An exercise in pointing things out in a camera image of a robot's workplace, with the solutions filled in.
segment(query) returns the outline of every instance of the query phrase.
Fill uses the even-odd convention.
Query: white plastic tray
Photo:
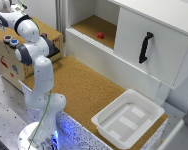
[[[130,89],[91,120],[116,147],[130,149],[163,113],[163,108]]]

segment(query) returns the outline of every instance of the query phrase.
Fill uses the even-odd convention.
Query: red block
[[[103,38],[104,38],[104,33],[99,32],[99,33],[97,34],[97,37],[100,38],[100,39],[103,39]]]

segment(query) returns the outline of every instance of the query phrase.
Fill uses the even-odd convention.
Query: white robotic arm
[[[45,112],[38,130],[36,128],[29,137],[29,140],[33,139],[34,143],[29,150],[43,150],[42,143],[49,141],[56,131],[56,113],[66,106],[66,98],[61,94],[51,94],[49,108],[46,111],[49,91],[54,86],[52,63],[46,56],[53,53],[54,46],[47,37],[40,36],[37,25],[28,15],[21,11],[12,11],[11,4],[11,0],[0,0],[0,27],[14,29],[27,41],[25,44],[18,45],[15,50],[20,62],[27,66],[32,64],[34,67],[35,86],[25,97],[25,103],[27,107],[40,110],[40,120]]]

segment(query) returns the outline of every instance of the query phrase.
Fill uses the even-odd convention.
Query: cork board
[[[51,28],[50,26],[47,26],[46,24],[44,24],[43,22],[39,21],[38,19],[32,17],[32,19],[36,22],[36,24],[39,26],[39,30],[40,30],[40,34],[42,33],[47,33],[47,37],[49,40],[54,40],[59,36],[63,36],[60,32],[54,30],[53,28]],[[15,30],[10,29],[10,28],[5,28],[5,32],[3,32],[0,29],[0,41],[3,42],[3,38],[6,35],[11,35],[13,37],[13,39],[17,39],[19,40],[20,44],[24,44],[26,43],[26,40],[22,37],[20,37]]]
[[[124,93],[125,89],[70,55],[54,63],[53,68],[55,85],[52,92],[66,96],[67,105],[64,111],[114,150],[117,150],[98,133],[91,118]],[[33,89],[34,76],[23,82]],[[167,116],[163,115],[130,150],[140,149],[166,119]]]
[[[71,26],[79,32],[93,38],[94,40],[114,49],[117,26],[97,16],[91,16]],[[97,38],[99,32],[104,33],[104,39]]]

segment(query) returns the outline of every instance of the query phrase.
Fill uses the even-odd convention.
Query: red object
[[[6,68],[8,68],[8,65],[6,64],[6,61],[4,60],[4,56],[2,56],[0,62],[1,62]]]
[[[14,77],[14,75],[12,73],[10,73],[12,77]]]
[[[103,38],[104,38],[104,33],[99,32],[99,33],[97,34],[97,37],[100,38],[100,39],[103,39]]]

